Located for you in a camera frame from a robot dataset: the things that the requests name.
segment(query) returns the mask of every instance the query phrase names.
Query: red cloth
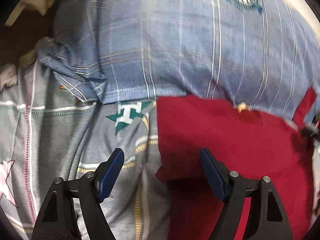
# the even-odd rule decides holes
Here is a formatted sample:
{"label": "red cloth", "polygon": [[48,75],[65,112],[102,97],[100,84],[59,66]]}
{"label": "red cloth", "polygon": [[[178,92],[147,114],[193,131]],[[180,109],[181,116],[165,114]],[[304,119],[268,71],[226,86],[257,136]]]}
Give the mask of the red cloth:
{"label": "red cloth", "polygon": [[[227,101],[195,96],[159,98],[157,118],[162,162],[157,177],[172,189],[168,240],[208,240],[220,215],[222,203],[214,197],[199,163],[203,147],[246,178],[269,176],[294,239],[303,238],[312,213],[313,150],[299,132],[270,114],[238,113]],[[248,205],[246,201],[235,239],[242,238]]]}

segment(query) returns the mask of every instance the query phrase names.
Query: red stitching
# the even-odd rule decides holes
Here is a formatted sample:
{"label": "red stitching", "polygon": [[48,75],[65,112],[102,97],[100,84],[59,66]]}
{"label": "red stitching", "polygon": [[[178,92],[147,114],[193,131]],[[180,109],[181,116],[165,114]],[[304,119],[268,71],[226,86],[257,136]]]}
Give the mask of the red stitching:
{"label": "red stitching", "polygon": [[26,140],[26,162],[24,166],[24,186],[27,191],[27,197],[28,197],[28,204],[31,211],[32,221],[35,224],[36,223],[36,216],[33,211],[30,191],[29,191],[29,180],[28,180],[28,166],[29,166],[29,143],[30,143],[30,120],[29,120],[29,105],[30,105],[30,97],[32,96],[32,85],[33,85],[33,69],[30,71],[30,85],[29,85],[29,91],[28,91],[28,98],[26,107],[24,109],[24,115],[27,122],[27,140]]}

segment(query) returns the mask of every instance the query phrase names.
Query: star logo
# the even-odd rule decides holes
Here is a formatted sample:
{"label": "star logo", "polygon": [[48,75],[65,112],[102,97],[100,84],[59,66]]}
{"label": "star logo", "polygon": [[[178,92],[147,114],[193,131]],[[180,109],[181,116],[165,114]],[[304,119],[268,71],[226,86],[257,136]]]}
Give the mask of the star logo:
{"label": "star logo", "polygon": [[0,163],[0,199],[3,197],[3,195],[5,195],[7,200],[9,200],[13,205],[19,208],[7,184],[7,179],[9,177],[9,173],[13,164],[13,160]]}
{"label": "star logo", "polygon": [[151,101],[137,103],[120,103],[118,105],[118,113],[106,116],[110,120],[116,122],[116,134],[124,127],[132,124],[135,117],[143,117],[141,111],[146,108]]}

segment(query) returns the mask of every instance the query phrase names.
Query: blue fabric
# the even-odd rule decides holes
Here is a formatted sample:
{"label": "blue fabric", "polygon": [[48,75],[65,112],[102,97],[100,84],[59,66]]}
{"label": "blue fabric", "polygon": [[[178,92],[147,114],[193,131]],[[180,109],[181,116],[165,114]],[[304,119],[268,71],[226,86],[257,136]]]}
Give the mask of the blue fabric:
{"label": "blue fabric", "polygon": [[291,119],[319,91],[315,35],[282,0],[63,0],[54,30],[39,60],[82,101],[193,93]]}

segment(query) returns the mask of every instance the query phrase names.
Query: red strap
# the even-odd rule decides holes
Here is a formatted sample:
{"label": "red strap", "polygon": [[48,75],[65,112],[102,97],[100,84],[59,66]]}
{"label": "red strap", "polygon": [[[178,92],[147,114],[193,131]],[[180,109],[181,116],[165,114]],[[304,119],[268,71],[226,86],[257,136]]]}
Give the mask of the red strap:
{"label": "red strap", "polygon": [[294,112],[292,120],[298,125],[299,128],[304,127],[304,118],[306,114],[310,111],[311,106],[316,101],[317,94],[315,93],[313,87],[309,87],[306,94],[304,95],[300,105]]}

